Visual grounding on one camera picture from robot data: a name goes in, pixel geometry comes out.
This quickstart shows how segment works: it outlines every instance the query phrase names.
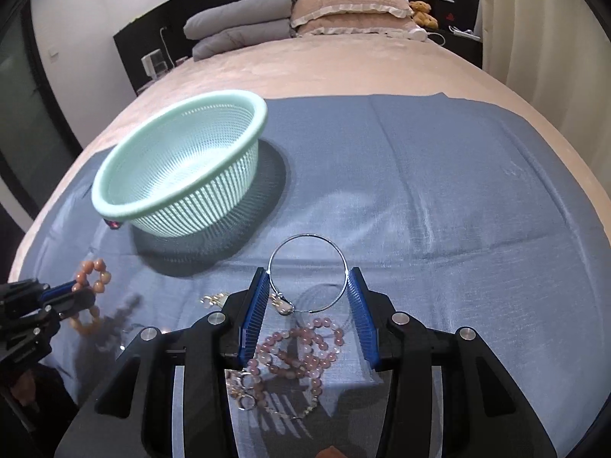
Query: pillow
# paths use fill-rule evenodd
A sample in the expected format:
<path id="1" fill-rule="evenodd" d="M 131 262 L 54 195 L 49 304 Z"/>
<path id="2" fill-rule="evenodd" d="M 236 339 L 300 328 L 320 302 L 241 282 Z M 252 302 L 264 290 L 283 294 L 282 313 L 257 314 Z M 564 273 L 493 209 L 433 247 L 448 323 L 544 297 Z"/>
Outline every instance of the pillow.
<path id="1" fill-rule="evenodd" d="M 411 17 L 400 19 L 391 14 L 327 15 L 304 24 L 297 31 L 299 36 L 354 33 L 378 33 L 416 41 L 427 39 L 427 32 Z"/>
<path id="2" fill-rule="evenodd" d="M 289 18 L 292 7 L 293 0 L 240 0 L 193 15 L 183 31 L 187 39 L 204 39 L 231 27 Z"/>
<path id="3" fill-rule="evenodd" d="M 218 53 L 237 50 L 245 46 L 292 38 L 294 31 L 289 19 L 232 27 L 208 36 L 193 47 L 193 61 L 210 58 Z"/>
<path id="4" fill-rule="evenodd" d="M 408 0 L 297 0 L 291 25 L 297 27 L 323 15 L 343 13 L 390 13 L 404 18 L 413 11 Z"/>

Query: plastic basket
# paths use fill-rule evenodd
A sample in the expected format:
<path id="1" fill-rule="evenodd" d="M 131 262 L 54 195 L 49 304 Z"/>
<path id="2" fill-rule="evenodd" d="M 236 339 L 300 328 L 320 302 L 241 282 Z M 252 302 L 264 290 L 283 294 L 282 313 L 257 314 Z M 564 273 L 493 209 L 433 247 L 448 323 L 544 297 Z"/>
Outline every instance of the plastic basket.
<path id="1" fill-rule="evenodd" d="M 265 101 L 216 91 L 175 103 L 123 139 L 92 187 L 102 217 L 151 234 L 193 234 L 242 199 L 257 171 Z"/>

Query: basket rim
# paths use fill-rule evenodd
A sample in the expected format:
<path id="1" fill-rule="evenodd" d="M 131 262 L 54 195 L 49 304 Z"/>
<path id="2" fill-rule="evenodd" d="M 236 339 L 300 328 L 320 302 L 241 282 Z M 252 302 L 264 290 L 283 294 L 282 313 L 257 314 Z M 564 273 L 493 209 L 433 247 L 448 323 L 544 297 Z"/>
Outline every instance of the basket rim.
<path id="1" fill-rule="evenodd" d="M 236 102 L 242 105 L 247 104 L 253 107 L 254 114 L 249 125 L 246 127 L 240 137 L 227 149 L 227 153 L 221 160 L 218 160 L 213 165 L 207 166 L 201 169 L 196 175 L 190 177 L 187 181 L 177 184 L 174 188 L 167 191 L 163 195 L 157 195 L 154 197 L 144 198 L 135 202 L 123 203 L 121 205 L 115 205 L 109 203 L 105 199 L 105 194 L 108 190 L 109 183 L 109 168 L 112 168 L 117 164 L 119 160 L 125 155 L 129 148 L 137 143 L 140 137 L 146 135 L 147 131 L 153 126 L 157 125 L 159 121 L 163 120 L 164 117 L 174 114 L 177 110 L 187 110 L 188 108 L 195 108 L 200 106 L 201 103 L 209 100 L 222 102 Z M 91 189 L 91 199 L 96 211 L 104 218 L 108 220 L 116 221 L 127 221 L 134 220 L 135 218 L 141 218 L 151 213 L 156 212 L 162 208 L 165 208 L 177 201 L 181 200 L 185 196 L 193 193 L 194 190 L 207 184 L 217 175 L 221 174 L 226 168 L 232 163 L 236 162 L 250 147 L 253 142 L 256 142 L 265 127 L 265 120 L 267 119 L 267 105 L 265 100 L 258 94 L 251 91 L 244 90 L 222 90 L 212 91 L 211 93 L 199 94 L 173 103 L 172 105 L 163 108 L 158 111 L 138 127 L 136 127 L 131 133 L 127 134 L 118 144 L 115 146 L 109 155 L 106 157 L 98 172 L 94 178 L 94 183 Z"/>

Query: blue cloth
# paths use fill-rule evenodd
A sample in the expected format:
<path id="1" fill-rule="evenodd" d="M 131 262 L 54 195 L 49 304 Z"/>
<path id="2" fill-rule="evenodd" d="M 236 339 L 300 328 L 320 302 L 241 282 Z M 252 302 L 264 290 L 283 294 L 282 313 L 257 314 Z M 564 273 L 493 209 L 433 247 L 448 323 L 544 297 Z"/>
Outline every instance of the blue cloth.
<path id="1" fill-rule="evenodd" d="M 109 229 L 89 195 L 104 153 L 45 218 L 22 278 L 59 284 L 80 260 L 97 256 L 112 272 L 98 299 L 102 331 L 80 338 L 62 326 L 51 342 L 49 363 L 71 394 L 82 402 L 138 325 L 190 326 L 209 312 L 201 296 L 244 289 L 278 243 L 316 232 L 398 310 L 434 329 L 474 327 L 565 456 L 611 389 L 611 250 L 594 208 L 547 143 L 509 111 L 443 94 L 268 106 L 253 187 L 218 227 L 179 240 L 129 224 Z M 274 272 L 280 289 L 310 308 L 343 280 L 337 256 L 315 240 L 283 248 Z M 325 314 L 344 326 L 346 345 L 325 373 L 322 408 L 302 427 L 233 408 L 242 456 L 284 456 L 288 446 L 314 456 L 329 445 L 351 458 L 375 454 L 388 377 L 363 361 L 347 298 Z M 262 337 L 297 320 L 305 318 L 268 309 Z M 285 410 L 304 406 L 296 381 L 273 384 Z M 440 432 L 437 412 L 433 454 Z"/>

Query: metal bangle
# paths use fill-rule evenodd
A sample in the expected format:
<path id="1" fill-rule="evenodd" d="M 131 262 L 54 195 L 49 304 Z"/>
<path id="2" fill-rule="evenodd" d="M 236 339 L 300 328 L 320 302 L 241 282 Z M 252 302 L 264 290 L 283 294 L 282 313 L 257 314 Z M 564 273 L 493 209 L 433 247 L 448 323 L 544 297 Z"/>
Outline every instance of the metal bangle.
<path id="1" fill-rule="evenodd" d="M 315 237 L 317 239 L 321 239 L 327 242 L 328 244 L 330 244 L 331 246 L 335 248 L 335 251 L 337 251 L 337 253 L 340 255 L 341 261 L 344 265 L 344 283 L 343 283 L 343 286 L 341 287 L 339 294 L 335 297 L 335 299 L 331 303 L 324 306 L 323 308 L 318 308 L 316 310 L 296 310 L 295 305 L 291 301 L 286 299 L 286 297 L 276 288 L 276 285 L 274 284 L 274 280 L 271 276 L 271 264 L 274 261 L 274 257 L 276 256 L 276 253 L 278 253 L 278 250 L 280 250 L 280 248 L 282 248 L 289 241 L 292 241 L 293 239 L 297 239 L 299 237 Z M 348 263 L 346 262 L 346 258 L 344 257 L 343 253 L 341 252 L 341 249 L 338 248 L 338 246 L 334 242 L 332 242 L 331 239 L 328 239 L 327 237 L 324 237 L 318 234 L 296 234 L 296 235 L 292 235 L 288 239 L 285 239 L 283 242 L 281 242 L 270 256 L 267 273 L 270 276 L 270 288 L 272 290 L 272 292 L 270 293 L 270 296 L 272 298 L 272 304 L 276 307 L 276 310 L 281 315 L 291 315 L 291 313 L 320 313 L 322 311 L 325 311 L 331 308 L 333 305 L 335 305 L 340 300 L 344 292 L 346 292 L 346 288 L 348 287 L 348 273 L 349 273 Z M 289 306 L 286 306 L 286 305 L 280 306 L 280 302 L 278 300 L 288 303 Z"/>

